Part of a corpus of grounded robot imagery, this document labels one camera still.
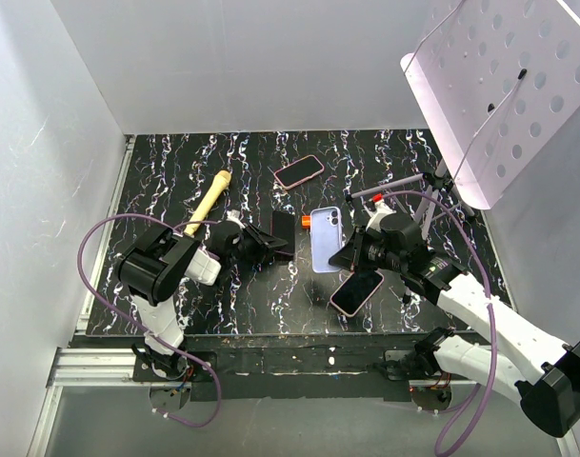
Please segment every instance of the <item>metal rod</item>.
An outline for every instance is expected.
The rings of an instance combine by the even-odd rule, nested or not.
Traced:
[[[129,174],[130,159],[133,155],[133,148],[135,146],[135,136],[131,137],[127,148],[125,150],[125,155],[122,159],[122,164],[118,171],[118,178],[116,179],[116,185],[114,186],[113,194],[111,195],[110,207],[108,209],[108,215],[106,217],[113,216],[118,212],[118,205],[120,204],[120,197],[122,196],[122,190],[125,186],[125,181],[127,180],[127,175]],[[103,269],[103,264],[108,254],[108,244],[110,243],[111,231],[114,228],[114,224],[106,224],[103,227],[103,234],[101,235],[101,240],[99,241],[99,249],[97,250],[97,256],[95,257],[94,265],[92,266],[92,272],[90,273],[90,283],[94,287],[99,284],[99,277],[101,275],[101,270]],[[82,310],[80,312],[80,318],[78,319],[77,330],[84,332],[86,330],[86,324],[89,321],[90,310],[94,302],[94,295],[87,293],[84,303],[82,304]]]
[[[52,426],[54,425],[54,419],[59,410],[62,394],[62,387],[47,388],[46,396],[44,397],[44,405],[42,405],[40,417],[38,418],[38,422],[35,425],[35,431],[31,437],[31,444],[27,452],[27,457],[42,457],[46,454],[46,449],[49,446],[50,435],[52,433]]]
[[[353,199],[353,198],[363,197],[364,195],[372,195],[373,193],[378,193],[381,190],[398,188],[398,187],[404,186],[406,184],[420,181],[421,179],[423,179],[423,173],[415,174],[414,176],[409,176],[408,178],[399,179],[397,181],[393,181],[391,183],[384,184],[382,186],[377,186],[375,188],[360,190],[359,192],[352,193],[350,195],[350,198]]]
[[[489,117],[487,117],[485,119],[485,121],[482,123],[480,128],[473,134],[470,142],[468,143],[468,147],[465,149],[465,154],[463,154],[463,158],[461,159],[461,162],[459,162],[459,167],[457,168],[457,171],[454,173],[454,176],[452,176],[453,183],[456,184],[455,180],[457,179],[457,175],[459,174],[459,170],[461,169],[461,167],[463,167],[463,164],[465,163],[466,159],[468,158],[468,152],[470,152],[471,145],[473,145],[473,142],[477,138],[478,134],[480,134],[480,132],[485,127],[485,125],[489,122],[489,120],[492,118],[492,116],[494,116],[499,111],[499,109],[506,103],[506,101],[512,95],[515,94],[516,90],[518,89],[518,86],[520,86],[520,83],[522,83],[524,81],[526,74],[527,74],[527,69],[520,70],[520,73],[518,73],[518,79],[517,79],[516,83],[514,84],[513,88],[511,88],[511,90],[508,92],[508,95],[506,95],[503,98],[503,100],[501,100],[501,103],[499,105],[497,105],[497,107],[489,113]]]
[[[451,206],[449,209],[451,211],[455,211],[457,208],[459,208],[461,206],[460,203],[457,203],[456,205]],[[438,214],[437,216],[435,216],[433,219],[431,219],[431,221],[437,221],[438,219],[446,216],[447,214],[445,212],[441,212],[440,214]]]
[[[406,74],[406,72],[407,72],[407,71],[408,71],[408,69],[410,68],[410,65],[412,64],[412,61],[414,60],[414,57],[416,57],[416,53],[417,53],[417,52],[418,52],[418,51],[419,51],[419,50],[420,50],[420,49],[423,47],[423,45],[425,44],[425,42],[427,41],[427,39],[428,39],[430,36],[432,36],[432,35],[435,33],[435,31],[436,31],[436,30],[438,30],[440,27],[442,27],[442,24],[444,24],[446,21],[448,21],[448,20],[450,19],[450,17],[451,17],[453,14],[455,14],[455,13],[457,12],[457,10],[459,10],[459,9],[460,9],[460,8],[463,6],[463,4],[464,4],[464,3],[465,3],[465,0],[461,0],[461,1],[459,2],[459,4],[458,4],[456,7],[454,7],[454,10],[452,10],[451,12],[449,12],[449,13],[447,14],[447,16],[446,16],[444,19],[442,19],[442,22],[440,22],[440,23],[439,23],[437,26],[435,26],[435,27],[433,28],[433,30],[432,30],[432,31],[430,31],[430,32],[429,32],[427,35],[425,35],[425,38],[423,38],[423,39],[421,40],[421,42],[420,42],[420,43],[418,44],[418,46],[416,47],[416,50],[414,50],[414,52],[412,53],[412,57],[410,58],[410,60],[409,60],[408,64],[406,65],[406,69],[404,70],[404,74]]]
[[[438,194],[440,193],[439,190],[434,190],[433,194],[431,195],[431,198],[433,198],[434,200],[438,199]],[[427,239],[427,235],[430,233],[430,227],[431,227],[431,218],[433,217],[433,212],[435,211],[435,203],[433,202],[429,202],[430,207],[427,210],[427,215],[425,216],[425,224],[423,224],[423,229],[421,230],[421,235],[423,236],[423,239],[426,240]]]
[[[404,205],[402,205],[402,202],[400,202],[400,200],[396,196],[393,196],[393,201],[397,203],[397,206],[400,207],[402,211],[408,214],[408,210],[404,207]]]
[[[438,168],[435,169],[435,172],[433,174],[435,175],[436,178],[442,178],[448,170],[449,168],[446,166],[446,162],[444,161],[444,159],[442,159],[438,164]]]
[[[428,197],[431,197],[431,193],[432,193],[432,187],[431,186],[427,186],[427,190],[425,191],[425,194],[428,195]],[[425,214],[425,210],[427,209],[427,205],[430,201],[427,200],[426,198],[422,198],[421,199],[421,203],[419,204],[419,208],[416,209],[416,212],[414,213],[414,221],[419,224],[421,222],[421,219],[423,219],[423,214]]]

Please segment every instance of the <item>phone with pink case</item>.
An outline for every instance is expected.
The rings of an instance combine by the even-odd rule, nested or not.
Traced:
[[[277,170],[273,175],[283,189],[289,190],[323,173],[324,169],[325,167],[317,157],[308,155]]]
[[[372,269],[356,271],[333,293],[330,304],[347,317],[354,317],[381,287],[384,279],[381,273]]]

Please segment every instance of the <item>smartphone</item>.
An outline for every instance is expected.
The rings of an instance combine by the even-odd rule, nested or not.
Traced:
[[[315,273],[334,273],[339,267],[330,258],[342,247],[343,226],[337,207],[314,209],[310,213],[310,253]]]
[[[323,173],[324,169],[325,167],[319,162],[317,157],[308,155],[307,157],[296,160],[283,169],[279,169],[273,174],[274,179],[279,182],[281,187],[289,190]]]
[[[356,271],[330,298],[330,304],[353,317],[383,284],[383,275],[375,270]]]
[[[273,211],[270,218],[270,234],[288,242],[276,252],[293,257],[296,250],[296,221],[294,215],[284,211]]]

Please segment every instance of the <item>gray floor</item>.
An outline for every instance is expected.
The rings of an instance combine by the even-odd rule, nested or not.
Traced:
[[[409,405],[376,399],[228,400],[213,424],[194,430],[152,414],[145,387],[66,387],[47,457],[431,456],[448,416],[405,410]],[[182,411],[197,420],[211,407],[188,403]],[[465,422],[458,426],[449,439]],[[454,455],[547,457],[560,452],[556,441],[518,407],[494,395],[479,426]]]

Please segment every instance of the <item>pink phone case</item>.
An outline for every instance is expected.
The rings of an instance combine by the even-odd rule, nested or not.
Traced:
[[[320,169],[319,171],[316,171],[316,172],[315,172],[314,174],[312,174],[311,176],[308,176],[308,177],[306,177],[305,179],[303,179],[303,180],[301,180],[301,181],[298,181],[297,183],[293,183],[291,186],[287,186],[287,187],[286,187],[286,186],[284,186],[284,184],[281,182],[281,180],[280,180],[280,179],[277,177],[277,173],[278,173],[279,171],[281,171],[282,169],[288,169],[289,167],[292,167],[293,165],[297,164],[297,163],[298,163],[298,162],[300,162],[301,160],[305,160],[305,159],[306,159],[306,158],[308,158],[308,157],[313,157],[313,158],[314,158],[314,159],[315,159],[317,162],[319,162],[319,165],[321,165],[321,169]],[[323,172],[324,172],[324,169],[326,169],[326,168],[324,167],[324,164],[322,164],[322,163],[319,161],[319,159],[318,159],[317,157],[315,157],[314,155],[310,154],[310,155],[307,155],[307,157],[303,157],[302,159],[298,159],[298,160],[296,160],[295,162],[292,162],[292,163],[290,163],[290,164],[289,164],[287,167],[283,167],[282,169],[278,169],[278,170],[277,170],[275,173],[273,173],[273,175],[274,175],[274,179],[276,179],[276,180],[277,180],[277,182],[279,183],[279,185],[280,185],[280,186],[281,186],[283,189],[285,189],[285,190],[290,190],[290,189],[293,189],[293,188],[295,188],[296,186],[300,186],[302,183],[304,183],[304,182],[306,182],[306,181],[309,181],[309,179],[311,179],[311,178],[314,178],[314,177],[315,177],[315,176],[317,176],[318,174],[321,174],[321,173],[323,173]]]
[[[368,300],[371,298],[371,296],[372,296],[372,295],[374,295],[374,292],[375,292],[375,291],[377,291],[378,289],[380,289],[380,287],[383,285],[383,282],[384,282],[384,280],[385,280],[385,277],[384,277],[384,276],[383,276],[381,273],[379,273],[378,271],[376,271],[376,274],[378,274],[378,275],[381,277],[381,282],[380,282],[380,283],[378,283],[378,286],[376,286],[376,288],[375,288],[375,289],[374,289],[374,290],[371,292],[371,294],[370,294],[368,297],[366,297],[366,300],[364,300],[364,301],[361,303],[361,305],[360,305],[359,307],[357,307],[357,309],[355,310],[355,312],[354,312],[353,314],[347,314],[347,313],[346,313],[344,310],[342,310],[342,309],[341,309],[341,308],[340,308],[338,305],[336,305],[336,304],[335,304],[335,303],[332,301],[332,298],[334,297],[334,295],[336,295],[336,292],[337,292],[338,290],[340,290],[340,288],[341,288],[342,286],[344,286],[344,285],[345,285],[345,283],[346,283],[346,282],[347,282],[347,281],[348,281],[348,280],[351,278],[351,276],[352,276],[353,274],[355,274],[355,273],[352,273],[352,274],[349,276],[349,278],[347,278],[347,279],[346,279],[346,280],[343,282],[343,284],[341,284],[341,285],[340,285],[340,287],[339,287],[337,290],[335,290],[335,291],[334,291],[334,293],[331,295],[331,298],[330,298],[330,304],[331,304],[333,307],[335,307],[336,309],[338,309],[338,310],[340,311],[340,313],[341,313],[341,314],[344,314],[344,315],[345,315],[345,316],[347,316],[347,317],[355,317],[355,316],[357,315],[357,313],[359,312],[359,310],[360,310],[360,309],[361,309],[361,308],[362,308],[362,307],[363,307],[363,306],[364,306],[364,305],[365,305],[365,304],[368,302]]]

